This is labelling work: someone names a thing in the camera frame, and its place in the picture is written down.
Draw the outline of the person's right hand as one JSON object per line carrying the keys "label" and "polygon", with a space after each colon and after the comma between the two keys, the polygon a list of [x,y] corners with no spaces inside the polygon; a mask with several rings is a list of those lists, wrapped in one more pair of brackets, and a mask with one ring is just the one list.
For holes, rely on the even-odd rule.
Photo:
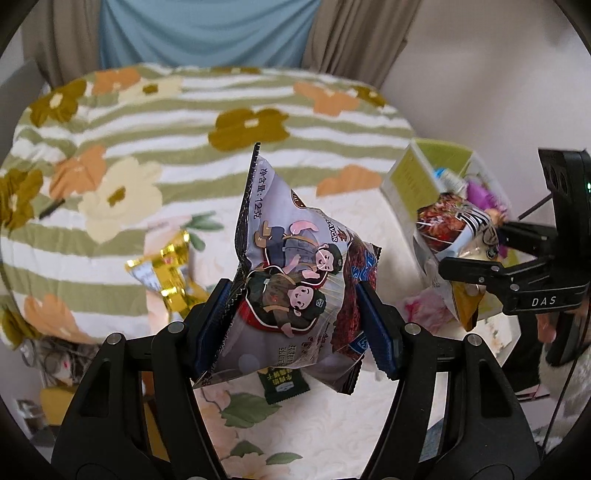
{"label": "person's right hand", "polygon": [[540,342],[551,344],[555,341],[557,336],[556,326],[558,318],[558,312],[541,313],[536,315],[538,340]]}

